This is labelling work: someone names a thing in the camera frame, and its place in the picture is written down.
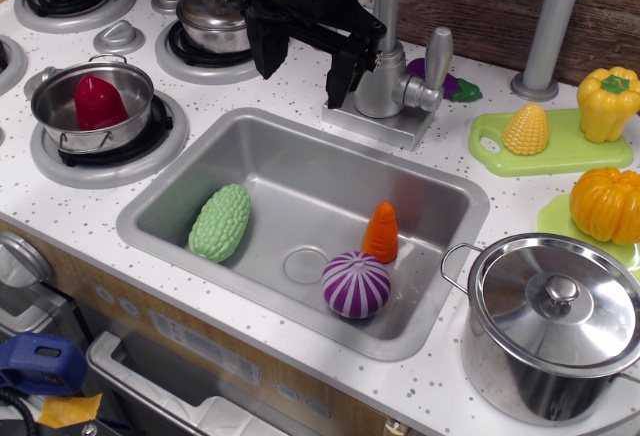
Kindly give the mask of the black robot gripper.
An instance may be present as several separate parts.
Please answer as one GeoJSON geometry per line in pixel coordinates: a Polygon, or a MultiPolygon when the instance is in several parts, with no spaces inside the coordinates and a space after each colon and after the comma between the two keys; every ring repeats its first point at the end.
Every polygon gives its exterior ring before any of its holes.
{"type": "Polygon", "coordinates": [[[375,57],[386,26],[358,0],[244,0],[247,36],[257,71],[269,79],[288,55],[290,38],[331,53],[327,107],[340,108],[375,57]]]}

